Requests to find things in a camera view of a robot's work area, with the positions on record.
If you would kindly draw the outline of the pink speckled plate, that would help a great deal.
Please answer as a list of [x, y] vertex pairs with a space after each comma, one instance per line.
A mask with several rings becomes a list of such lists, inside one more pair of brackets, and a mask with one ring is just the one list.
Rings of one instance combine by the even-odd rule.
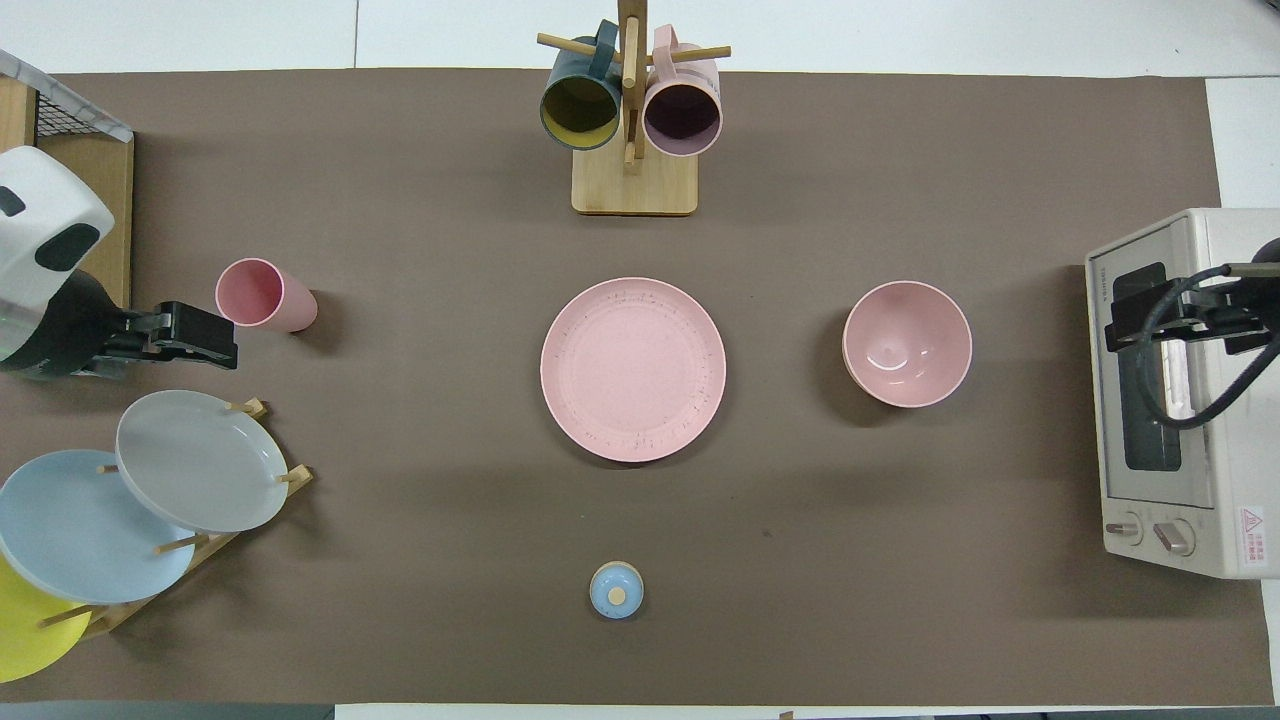
[[617, 462], [677, 454], [707, 429], [724, 397], [727, 355], [708, 310], [663, 281], [594, 284], [557, 314], [539, 364], [557, 425]]

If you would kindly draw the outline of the pink tumbler cup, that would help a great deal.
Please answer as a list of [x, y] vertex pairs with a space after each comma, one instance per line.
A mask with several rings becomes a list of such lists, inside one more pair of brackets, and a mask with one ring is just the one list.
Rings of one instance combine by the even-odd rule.
[[311, 290], [261, 258], [244, 258], [227, 266], [214, 297], [219, 313], [238, 327], [296, 333], [317, 318]]

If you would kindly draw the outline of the dark teal mug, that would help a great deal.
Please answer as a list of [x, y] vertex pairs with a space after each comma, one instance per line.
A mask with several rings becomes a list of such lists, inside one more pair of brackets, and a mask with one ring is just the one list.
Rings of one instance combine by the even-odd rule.
[[547, 133], [575, 151], [599, 149], [620, 128], [622, 70], [614, 59], [618, 26], [603, 19], [594, 36], [579, 42], [589, 54], [559, 50], [539, 111]]

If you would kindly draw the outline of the beige toaster oven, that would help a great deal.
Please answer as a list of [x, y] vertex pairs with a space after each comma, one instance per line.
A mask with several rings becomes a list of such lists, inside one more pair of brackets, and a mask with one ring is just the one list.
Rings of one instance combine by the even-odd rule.
[[1155, 343], [1171, 295], [1139, 343], [1112, 354], [1115, 282], [1160, 263], [1192, 283], [1262, 275], [1280, 209], [1193, 208], [1085, 260], [1103, 546], [1110, 553], [1225, 579], [1280, 580], [1280, 336], [1229, 356], [1221, 340]]

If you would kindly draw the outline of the light blue plate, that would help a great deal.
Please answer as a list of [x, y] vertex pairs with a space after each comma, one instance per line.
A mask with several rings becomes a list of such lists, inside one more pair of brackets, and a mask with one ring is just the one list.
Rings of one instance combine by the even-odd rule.
[[0, 486], [0, 552], [28, 582], [64, 600], [129, 603], [159, 594], [188, 570], [195, 547], [159, 546], [192, 532], [145, 507], [113, 454], [72, 448], [35, 457]]

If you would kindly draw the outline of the blue lid with wooden knob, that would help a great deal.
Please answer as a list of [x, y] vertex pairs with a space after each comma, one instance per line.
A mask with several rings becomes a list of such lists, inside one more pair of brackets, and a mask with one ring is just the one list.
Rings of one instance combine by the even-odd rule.
[[643, 577], [630, 562], [605, 562], [591, 575], [588, 597], [599, 616], [609, 620], [630, 619], [643, 606]]

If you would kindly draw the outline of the yellow plate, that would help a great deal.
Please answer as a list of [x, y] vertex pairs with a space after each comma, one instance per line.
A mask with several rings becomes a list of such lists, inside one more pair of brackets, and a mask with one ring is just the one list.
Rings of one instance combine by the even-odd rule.
[[91, 615], [83, 612], [50, 626], [40, 623], [78, 606], [31, 584], [0, 555], [0, 683], [38, 673], [69, 652]]

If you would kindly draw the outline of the grey plate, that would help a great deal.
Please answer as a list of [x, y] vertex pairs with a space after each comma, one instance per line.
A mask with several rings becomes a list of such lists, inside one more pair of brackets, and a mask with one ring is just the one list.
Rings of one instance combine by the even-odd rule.
[[266, 428], [189, 389], [159, 391], [127, 407], [115, 455], [127, 489], [146, 509], [197, 533], [261, 527], [288, 497], [285, 459]]

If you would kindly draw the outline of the brown table mat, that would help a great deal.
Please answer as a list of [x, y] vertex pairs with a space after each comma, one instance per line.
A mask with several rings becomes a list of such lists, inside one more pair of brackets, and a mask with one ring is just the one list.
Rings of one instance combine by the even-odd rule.
[[[1, 702], [1266, 705], [1262, 593], [1107, 553], [1085, 255], [1216, 206], [1202, 79], [731, 73], [687, 218], [581, 217], [544, 70], [67, 76], [136, 132], [133, 296], [266, 258], [319, 301], [239, 368], [0, 377], [0, 479], [136, 398], [271, 405], [311, 486]], [[644, 466], [548, 413], [558, 311], [616, 277], [724, 342], [710, 425]], [[919, 281], [974, 352], [945, 401], [840, 348]], [[594, 571], [634, 565], [639, 611]]]

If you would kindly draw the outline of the pink mug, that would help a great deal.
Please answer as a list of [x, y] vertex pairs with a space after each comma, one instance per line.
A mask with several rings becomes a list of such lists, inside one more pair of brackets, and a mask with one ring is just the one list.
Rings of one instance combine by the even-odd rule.
[[721, 78], [716, 60], [675, 60], [676, 53], [698, 49], [698, 45], [680, 42], [671, 24], [654, 31], [653, 68], [640, 122], [649, 145], [677, 158], [705, 152], [722, 129]]

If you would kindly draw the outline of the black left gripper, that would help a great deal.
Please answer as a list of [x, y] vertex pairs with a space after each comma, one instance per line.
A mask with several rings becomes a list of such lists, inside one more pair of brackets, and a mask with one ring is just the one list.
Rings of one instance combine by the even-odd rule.
[[[123, 379], [128, 363], [205, 363], [227, 370], [238, 368], [236, 325], [214, 313], [178, 301], [159, 304], [151, 313], [109, 307], [95, 313], [95, 375]], [[160, 332], [160, 343], [156, 345]]]

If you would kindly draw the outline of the wooden mug tree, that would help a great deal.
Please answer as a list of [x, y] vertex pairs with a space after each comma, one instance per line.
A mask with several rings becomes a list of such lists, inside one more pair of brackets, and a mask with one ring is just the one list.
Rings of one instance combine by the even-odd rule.
[[[622, 70], [620, 128], [599, 149], [570, 149], [573, 154], [571, 206], [584, 215], [687, 217], [698, 209], [698, 170], [703, 152], [677, 158], [655, 150], [646, 141], [640, 118], [648, 76], [653, 68], [655, 28], [648, 23], [648, 0], [616, 0], [616, 5], [617, 17], [613, 22], [618, 26], [618, 37], [614, 59]], [[540, 33], [538, 42], [554, 47], [557, 53], [562, 49], [580, 54], [591, 51], [590, 46], [577, 38]], [[713, 59], [717, 64], [731, 54], [728, 46], [699, 46], [698, 50], [676, 53], [675, 60]]]

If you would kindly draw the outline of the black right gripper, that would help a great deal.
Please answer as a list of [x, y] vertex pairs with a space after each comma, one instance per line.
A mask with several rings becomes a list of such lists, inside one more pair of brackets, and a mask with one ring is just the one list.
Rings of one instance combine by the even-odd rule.
[[1172, 296], [1172, 301], [1160, 313], [1162, 342], [1221, 340], [1229, 355], [1274, 343], [1271, 275], [1244, 275], [1207, 287], [1197, 287], [1187, 278], [1174, 278], [1164, 283], [1161, 291], [1132, 293], [1110, 304], [1111, 323], [1103, 328], [1108, 352], [1121, 352], [1142, 341], [1140, 325], [1166, 293]]

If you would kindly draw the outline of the wooden plate rack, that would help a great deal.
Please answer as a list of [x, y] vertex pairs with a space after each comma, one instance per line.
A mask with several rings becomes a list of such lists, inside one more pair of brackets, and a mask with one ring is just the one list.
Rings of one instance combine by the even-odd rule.
[[[224, 409], [230, 413], [244, 414], [259, 424], [261, 424], [262, 420], [270, 414], [270, 405], [259, 397], [251, 397], [243, 402], [224, 402]], [[287, 474], [278, 477], [276, 483], [285, 487], [285, 498], [289, 498], [297, 491], [306, 487], [312, 479], [312, 469], [305, 464], [300, 464], [292, 468]], [[229, 544], [238, 536], [239, 533], [192, 536], [189, 538], [175, 539], [164, 546], [159, 546], [156, 547], [156, 552], [160, 552], [161, 550], [180, 550], [182, 547], [193, 548], [195, 553], [188, 564], [188, 568], [180, 577], [180, 579], [184, 580], [189, 574], [195, 573], [201, 564]], [[42, 632], [50, 626], [65, 624], [74, 618], [87, 618], [90, 623], [84, 629], [84, 633], [81, 635], [82, 641], [87, 641], [113, 632], [116, 626], [127, 621], [155, 598], [157, 598], [156, 594], [129, 603], [83, 603], [63, 612], [42, 618], [36, 621], [32, 628], [38, 628]]]

